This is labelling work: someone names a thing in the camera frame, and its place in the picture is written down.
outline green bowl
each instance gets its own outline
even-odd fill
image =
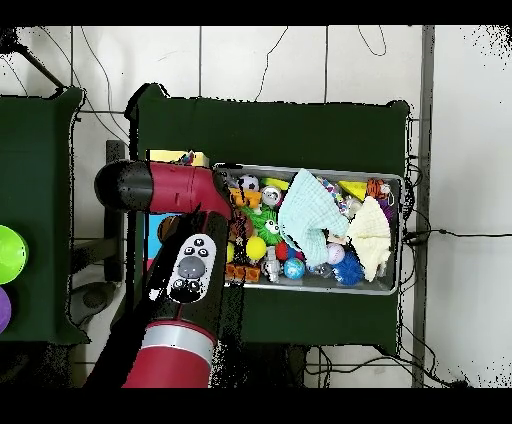
[[[28,246],[23,237],[0,225],[0,284],[14,280],[25,268]]]

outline green toy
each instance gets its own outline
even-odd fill
[[[23,237],[0,225],[0,284],[14,280],[25,267],[28,246]]]
[[[261,205],[261,214],[257,214],[255,209],[247,206],[241,210],[249,217],[252,225],[258,231],[258,237],[261,237],[267,246],[275,246],[283,239],[279,234],[277,213],[269,206]]]

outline dark green table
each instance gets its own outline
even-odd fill
[[[1,341],[85,343],[68,319],[70,254],[69,138],[83,100],[78,88],[49,99],[0,96],[0,224],[29,246],[20,276],[2,287],[13,317]]]
[[[286,104],[169,98],[145,85],[132,98],[131,155],[201,151],[217,162],[404,175],[407,103]],[[143,215],[135,275],[141,275]],[[223,311],[232,289],[225,289]],[[380,345],[396,351],[398,294],[365,296],[246,290],[242,340],[305,345]],[[229,318],[223,317],[222,326]]]

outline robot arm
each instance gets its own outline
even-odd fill
[[[85,387],[207,387],[231,219],[222,179],[206,168],[119,161],[95,187],[107,207],[189,215],[164,240],[143,299],[113,326]]]

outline pink toy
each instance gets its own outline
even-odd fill
[[[345,257],[345,251],[343,250],[343,247],[337,243],[329,243],[327,245],[327,253],[329,254],[327,263],[330,265],[339,264]]]

